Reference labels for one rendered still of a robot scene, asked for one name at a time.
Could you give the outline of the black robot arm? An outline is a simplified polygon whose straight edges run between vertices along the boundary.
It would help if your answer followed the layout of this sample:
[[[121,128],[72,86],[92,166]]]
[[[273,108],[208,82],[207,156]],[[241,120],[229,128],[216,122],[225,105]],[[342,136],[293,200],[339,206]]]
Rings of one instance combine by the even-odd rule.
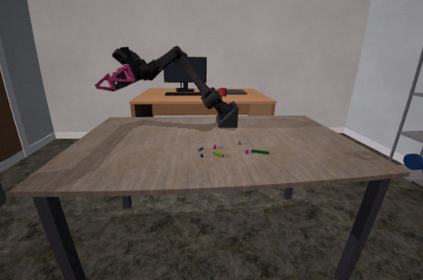
[[[173,47],[173,49],[161,56],[159,59],[152,60],[148,64],[134,53],[129,50],[129,47],[121,47],[120,49],[114,50],[112,57],[122,65],[130,63],[134,73],[142,72],[140,73],[142,76],[140,80],[143,79],[144,81],[154,80],[171,62],[177,62],[187,72],[196,87],[200,90],[204,106],[207,109],[214,107],[219,113],[218,117],[220,120],[233,109],[234,106],[231,103],[227,104],[224,102],[222,100],[222,96],[213,87],[209,88],[205,84],[200,75],[190,64],[187,57],[188,55],[181,51],[178,46]]]

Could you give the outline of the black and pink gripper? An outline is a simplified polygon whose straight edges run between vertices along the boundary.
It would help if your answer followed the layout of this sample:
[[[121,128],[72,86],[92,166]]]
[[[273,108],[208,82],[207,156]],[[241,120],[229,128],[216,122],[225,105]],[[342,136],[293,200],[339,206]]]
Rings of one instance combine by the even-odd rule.
[[[135,83],[142,78],[142,76],[140,75],[140,73],[142,72],[134,73],[134,71],[132,71],[133,69],[130,63],[127,63],[126,65],[118,69],[117,69],[118,71],[114,72],[112,76],[110,76],[109,74],[106,74],[101,80],[99,80],[95,84],[96,89],[116,91],[132,83]],[[110,85],[109,87],[100,86],[105,80],[108,81]],[[119,83],[115,84],[115,82],[119,82]]]

